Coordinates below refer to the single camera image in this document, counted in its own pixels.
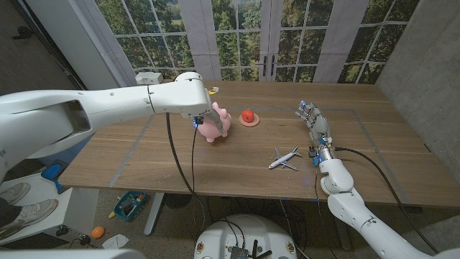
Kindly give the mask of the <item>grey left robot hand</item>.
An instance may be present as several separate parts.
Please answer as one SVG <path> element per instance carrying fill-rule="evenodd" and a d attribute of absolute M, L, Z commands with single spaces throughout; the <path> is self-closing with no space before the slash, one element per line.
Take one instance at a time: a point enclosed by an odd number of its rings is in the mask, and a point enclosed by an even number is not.
<path fill-rule="evenodd" d="M 213 121 L 216 125 L 216 129 L 220 132 L 224 132 L 224 127 L 220 118 L 220 114 L 214 109 L 211 108 L 210 112 L 207 113 L 208 118 Z"/>

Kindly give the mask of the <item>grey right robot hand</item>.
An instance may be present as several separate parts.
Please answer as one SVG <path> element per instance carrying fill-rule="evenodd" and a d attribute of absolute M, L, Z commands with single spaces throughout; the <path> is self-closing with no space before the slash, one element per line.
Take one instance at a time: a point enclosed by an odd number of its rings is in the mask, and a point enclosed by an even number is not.
<path fill-rule="evenodd" d="M 310 130 L 309 136 L 316 150 L 322 145 L 329 146 L 332 143 L 331 128 L 327 118 L 313 102 L 301 101 L 295 114 L 305 122 Z"/>

